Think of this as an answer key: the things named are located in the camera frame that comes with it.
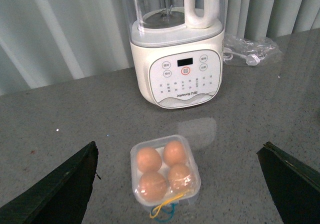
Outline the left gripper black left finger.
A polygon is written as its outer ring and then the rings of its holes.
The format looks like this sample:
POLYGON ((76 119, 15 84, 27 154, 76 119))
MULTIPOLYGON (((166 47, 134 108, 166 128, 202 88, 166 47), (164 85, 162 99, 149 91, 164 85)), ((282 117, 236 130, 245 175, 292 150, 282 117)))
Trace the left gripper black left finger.
POLYGON ((94 141, 0 209, 2 224, 80 224, 98 164, 94 141))

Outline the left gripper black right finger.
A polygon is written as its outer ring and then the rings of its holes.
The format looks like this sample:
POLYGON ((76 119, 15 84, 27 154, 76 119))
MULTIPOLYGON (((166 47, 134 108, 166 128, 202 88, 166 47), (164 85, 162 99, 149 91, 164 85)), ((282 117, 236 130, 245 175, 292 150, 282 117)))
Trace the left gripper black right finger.
POLYGON ((318 224, 320 173, 271 142, 266 142, 257 156, 283 223, 318 224))

